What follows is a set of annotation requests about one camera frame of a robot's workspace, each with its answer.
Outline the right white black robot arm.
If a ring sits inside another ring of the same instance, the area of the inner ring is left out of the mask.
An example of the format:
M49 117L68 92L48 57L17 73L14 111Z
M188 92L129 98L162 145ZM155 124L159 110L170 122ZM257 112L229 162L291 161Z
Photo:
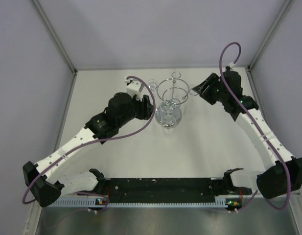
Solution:
M259 190L264 198L272 199L302 186L302 158L296 158L278 140L265 122L258 104L243 94L241 76L227 70L223 77L212 73L193 91L206 102L214 105L220 102L234 122L246 133L260 155L264 169L253 166L250 170L236 168L228 170L229 178L222 183L229 194L240 187Z

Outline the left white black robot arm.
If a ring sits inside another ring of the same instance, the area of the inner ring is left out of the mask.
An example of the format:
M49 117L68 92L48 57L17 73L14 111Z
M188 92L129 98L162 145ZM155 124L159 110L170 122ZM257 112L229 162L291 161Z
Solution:
M95 168L72 176L65 175L94 145L126 139L142 132L155 115L154 95L117 93L103 112L93 116L66 144L49 156L23 165L26 185L22 203L38 202L47 207L60 196L89 191L106 193L106 178Z

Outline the clear wine glass on rack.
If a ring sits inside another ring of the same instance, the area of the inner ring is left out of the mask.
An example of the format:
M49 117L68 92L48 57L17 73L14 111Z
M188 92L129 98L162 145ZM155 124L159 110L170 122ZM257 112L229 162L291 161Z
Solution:
M151 90L152 94L156 97L160 97L159 93L159 82L155 79L150 79L147 81L147 85L149 89Z

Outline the chrome wine glass rack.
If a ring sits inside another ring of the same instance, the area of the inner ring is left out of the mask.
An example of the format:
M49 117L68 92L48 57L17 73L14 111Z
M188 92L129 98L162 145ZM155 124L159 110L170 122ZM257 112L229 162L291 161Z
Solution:
M180 72L174 71L171 74L170 78L166 78L162 80L161 82L159 82L159 85L160 85L159 86L160 97L158 97L159 102L156 105L156 114L155 114L155 119L157 123L161 126L160 123L161 103L165 100L174 100L175 103L177 104L177 107L180 109L180 119L178 120L178 124L179 124L183 118L184 106L189 99L189 95L190 95L189 84L182 78L182 74Z

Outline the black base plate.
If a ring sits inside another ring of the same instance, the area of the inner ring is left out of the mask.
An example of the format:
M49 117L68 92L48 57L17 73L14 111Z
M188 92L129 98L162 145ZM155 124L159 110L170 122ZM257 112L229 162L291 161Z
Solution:
M219 178L111 178L100 180L93 190L109 196L111 203L209 203L220 195L251 195Z

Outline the aluminium frame post right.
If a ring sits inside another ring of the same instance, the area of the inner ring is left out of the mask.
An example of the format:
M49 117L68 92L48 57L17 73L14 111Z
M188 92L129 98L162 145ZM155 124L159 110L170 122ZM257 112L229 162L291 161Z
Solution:
M257 63L259 62L260 58L263 56L265 50L267 49L268 45L270 44L271 40L273 39L274 35L276 34L277 30L281 26L282 22L284 21L285 17L287 16L288 12L290 11L294 0L284 0L280 10L278 11L277 15L275 16L273 22L271 23L267 33L265 33L265 37L263 38L260 46L256 50L255 55L253 56L250 64L247 66L249 71L252 71Z

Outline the aluminium frame post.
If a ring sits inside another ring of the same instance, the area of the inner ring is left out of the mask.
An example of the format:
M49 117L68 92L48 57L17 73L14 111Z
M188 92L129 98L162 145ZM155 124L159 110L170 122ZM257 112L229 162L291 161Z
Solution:
M275 16L273 22L271 23L267 33L265 33L265 37L263 38L260 46L256 50L255 55L253 56L250 64L247 66L249 71L252 71L257 63L259 62L260 58L263 56L265 50L267 49L268 45L270 44L271 40L273 39L274 35L276 34L277 30L281 26L282 22L284 21L285 17L287 16L288 12L290 11L294 0L284 0L280 10L278 11L277 15Z
M55 47L57 48L59 54L61 55L62 59L68 66L69 70L73 75L77 73L77 69L73 65L72 60L70 59L66 49L64 48L64 45L62 44L57 32L55 31L52 23L50 22L48 16L46 15L45 10L43 9L41 3L39 0L30 0L30 3L32 4L33 8L37 12L41 22L43 23L48 35L50 36L51 40L55 44Z

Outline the aluminium frame post left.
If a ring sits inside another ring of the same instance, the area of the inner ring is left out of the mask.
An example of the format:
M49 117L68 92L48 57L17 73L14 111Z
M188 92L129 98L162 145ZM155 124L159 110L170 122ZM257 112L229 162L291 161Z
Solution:
M41 3L39 0L30 0L30 3L32 4L33 8L37 12L41 22L43 23L48 35L50 36L51 40L55 44L55 47L57 48L59 54L61 55L62 59L68 66L69 70L73 75L77 73L77 69L73 65L72 60L70 59L66 49L64 48L64 45L62 44L57 32L55 31L52 23L50 22L48 16L46 15L45 10L43 9Z

